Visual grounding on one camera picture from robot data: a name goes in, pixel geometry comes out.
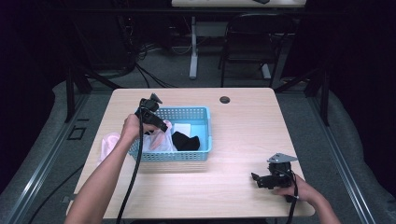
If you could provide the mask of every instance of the pink cloth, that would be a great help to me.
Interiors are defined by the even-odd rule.
[[[99,165],[102,161],[105,160],[108,154],[110,154],[110,152],[114,149],[114,146],[117,144],[119,139],[120,139],[119,133],[108,133],[103,137],[102,152],[97,162],[97,165]]]

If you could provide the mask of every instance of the wooden tabletop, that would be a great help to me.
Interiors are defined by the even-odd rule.
[[[124,218],[288,216],[290,204],[269,189],[259,189],[250,175],[269,175],[266,160],[277,152],[296,157],[275,94],[266,88],[115,90],[75,193],[96,168],[103,136],[120,133],[140,99],[148,99],[153,92],[163,101],[160,106],[209,107],[213,146],[207,161],[141,162]],[[221,103],[222,96],[231,102]],[[134,164],[127,155],[105,218],[117,217]],[[304,177],[299,162],[293,161],[291,166]],[[314,212],[308,203],[298,202],[294,215]]]
[[[306,0],[270,0],[261,4],[253,0],[172,0],[173,7],[304,7]]]

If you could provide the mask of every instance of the hand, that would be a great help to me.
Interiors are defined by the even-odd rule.
[[[135,114],[130,114],[128,118],[125,119],[124,121],[120,139],[124,141],[128,141],[132,144],[132,142],[139,136],[139,129],[140,129],[139,118]],[[158,128],[152,124],[143,123],[143,133],[148,131],[154,131],[157,129]]]
[[[321,224],[338,224],[341,223],[337,215],[332,210],[332,206],[316,189],[307,184],[303,179],[296,175],[296,184],[298,187],[298,196],[302,201],[311,204],[318,212]],[[294,184],[288,188],[275,189],[277,195],[294,195]]]
[[[298,175],[295,176],[298,187],[298,197],[300,200],[312,204],[319,196],[321,196],[316,189],[307,184],[302,178]],[[294,196],[294,183],[288,188],[275,189],[274,194]]]

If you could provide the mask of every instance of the person's arm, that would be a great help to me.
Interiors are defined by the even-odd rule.
[[[154,130],[144,124],[144,132]],[[64,223],[101,223],[117,185],[125,156],[139,137],[139,119],[131,114],[125,120],[120,140],[111,153],[93,171],[73,201]]]
[[[296,183],[298,187],[299,200],[303,200],[311,204],[318,213],[321,224],[337,224],[341,223],[337,215],[332,210],[332,206],[327,199],[316,189],[307,184],[298,175],[296,175]],[[277,195],[294,195],[294,185],[289,188],[275,189]]]

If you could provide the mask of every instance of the blue plastic basket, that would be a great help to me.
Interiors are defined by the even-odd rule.
[[[212,133],[210,127],[210,111],[206,106],[162,107],[155,114],[161,119],[168,119],[172,124],[189,123],[191,137],[198,136],[200,147],[194,151],[159,151],[143,152],[141,161],[206,161],[207,154],[212,149]],[[129,154],[136,160],[139,149],[136,140]]]

